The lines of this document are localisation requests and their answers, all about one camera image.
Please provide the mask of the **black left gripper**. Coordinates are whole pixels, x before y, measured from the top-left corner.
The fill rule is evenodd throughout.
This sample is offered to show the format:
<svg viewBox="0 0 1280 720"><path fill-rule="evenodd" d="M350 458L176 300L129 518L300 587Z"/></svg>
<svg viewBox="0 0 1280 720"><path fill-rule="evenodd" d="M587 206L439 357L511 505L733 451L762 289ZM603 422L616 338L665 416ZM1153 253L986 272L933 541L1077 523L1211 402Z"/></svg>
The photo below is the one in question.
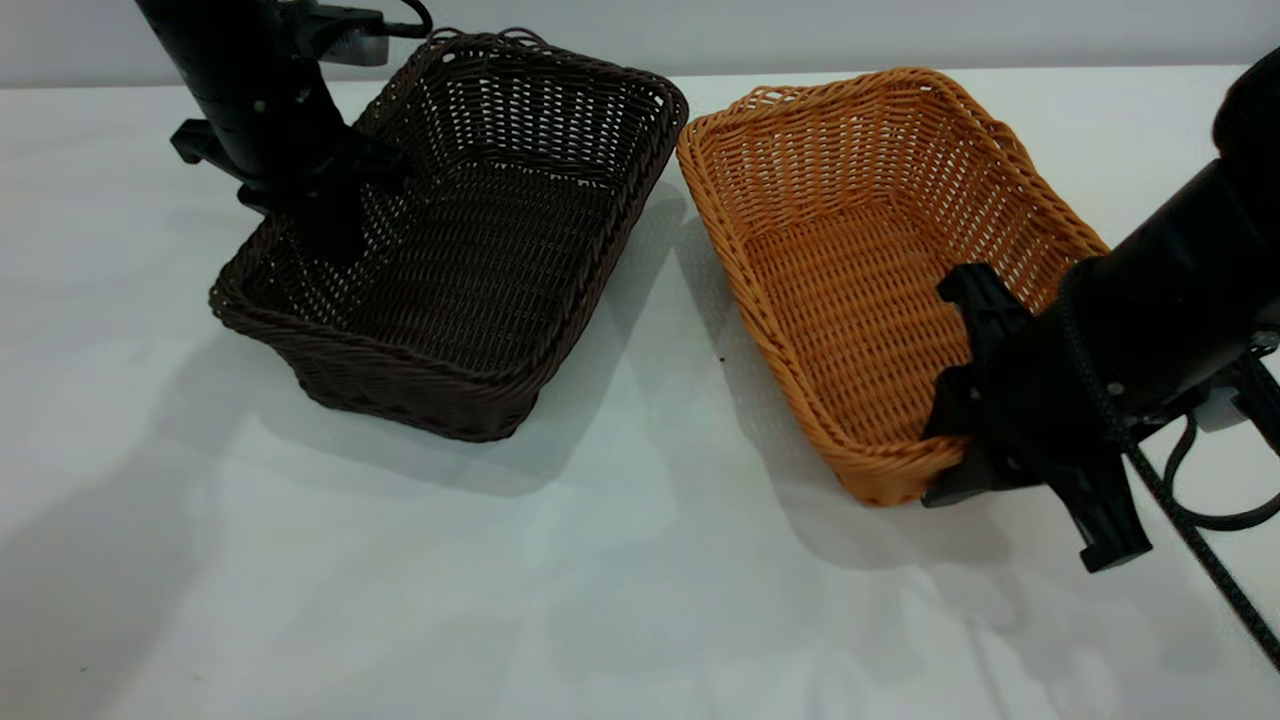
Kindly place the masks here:
<svg viewBox="0 0 1280 720"><path fill-rule="evenodd" d="M172 136L182 161L236 178L248 208L283 210L307 255L356 264L367 250L361 187L401 192L404 151L346 123L316 60L197 61L180 74L204 114Z"/></svg>

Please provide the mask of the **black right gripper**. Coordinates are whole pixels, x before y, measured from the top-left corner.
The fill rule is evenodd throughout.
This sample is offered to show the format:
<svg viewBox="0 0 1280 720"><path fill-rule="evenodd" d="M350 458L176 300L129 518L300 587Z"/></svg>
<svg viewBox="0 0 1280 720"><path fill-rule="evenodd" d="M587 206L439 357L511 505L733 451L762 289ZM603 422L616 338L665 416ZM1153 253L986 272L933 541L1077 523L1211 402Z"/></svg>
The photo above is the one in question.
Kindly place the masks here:
<svg viewBox="0 0 1280 720"><path fill-rule="evenodd" d="M1033 315L986 264L955 266L937 292L959 310L970 355L936 378L922 438L966 447L922 503L1047 486L1082 534L1087 571L1149 552L1121 450L1071 363L1059 313Z"/></svg>

